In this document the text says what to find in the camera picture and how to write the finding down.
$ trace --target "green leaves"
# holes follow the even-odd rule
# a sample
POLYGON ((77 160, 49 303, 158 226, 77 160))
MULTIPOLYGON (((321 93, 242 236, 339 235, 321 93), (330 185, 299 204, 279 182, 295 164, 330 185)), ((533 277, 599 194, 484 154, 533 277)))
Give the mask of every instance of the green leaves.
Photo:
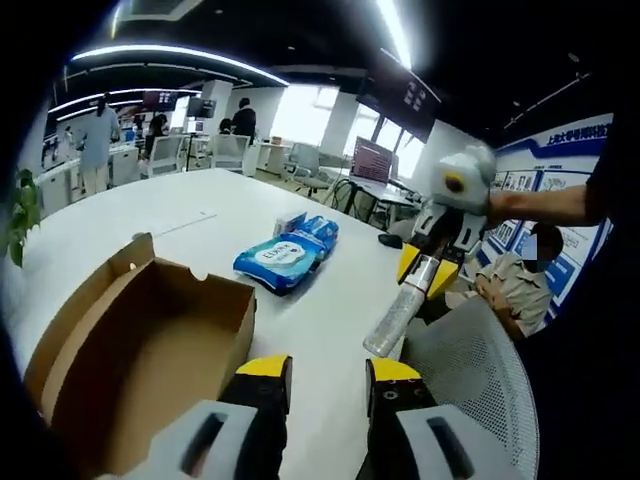
POLYGON ((35 225, 40 225, 40 207, 38 205, 38 187, 33 182, 30 170, 22 169, 16 174, 14 190, 8 196, 7 221, 3 222, 6 230, 0 236, 0 254, 6 256, 7 250, 11 260, 22 267, 22 256, 27 232, 35 225))

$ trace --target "cardboard box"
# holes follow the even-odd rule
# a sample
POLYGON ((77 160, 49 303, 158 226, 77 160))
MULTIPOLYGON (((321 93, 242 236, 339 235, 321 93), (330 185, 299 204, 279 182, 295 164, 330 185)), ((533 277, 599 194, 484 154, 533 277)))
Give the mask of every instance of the cardboard box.
POLYGON ((24 381, 83 478, 124 474, 156 432, 218 398, 246 360, 254 312, 252 287, 197 280, 145 234, 64 304, 24 381))

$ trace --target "computer mouse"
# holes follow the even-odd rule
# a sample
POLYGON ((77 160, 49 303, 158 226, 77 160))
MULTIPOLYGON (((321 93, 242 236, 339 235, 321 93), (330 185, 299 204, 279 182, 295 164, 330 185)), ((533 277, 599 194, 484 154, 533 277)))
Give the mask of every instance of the computer mouse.
POLYGON ((402 238, 400 238, 400 235, 381 233, 380 235, 378 235, 378 241, 385 247, 391 247, 398 250, 402 249, 402 238))

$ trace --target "clear plastic bottle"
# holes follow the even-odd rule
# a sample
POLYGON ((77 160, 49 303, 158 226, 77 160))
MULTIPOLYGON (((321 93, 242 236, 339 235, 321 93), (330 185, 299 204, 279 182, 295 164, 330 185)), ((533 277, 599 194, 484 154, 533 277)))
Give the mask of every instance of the clear plastic bottle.
POLYGON ((378 357, 389 355, 424 302, 440 262, 423 255, 400 287, 397 297, 376 328, 365 338, 364 348, 378 357))

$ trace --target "blue package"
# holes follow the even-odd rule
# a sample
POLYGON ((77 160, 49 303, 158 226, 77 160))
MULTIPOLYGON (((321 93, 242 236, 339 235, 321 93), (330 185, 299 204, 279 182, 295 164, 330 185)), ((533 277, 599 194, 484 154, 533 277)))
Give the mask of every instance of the blue package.
POLYGON ((292 233, 283 233, 241 253, 233 269, 255 278, 275 294, 285 295, 326 258, 337 236, 335 222, 314 217, 292 233))

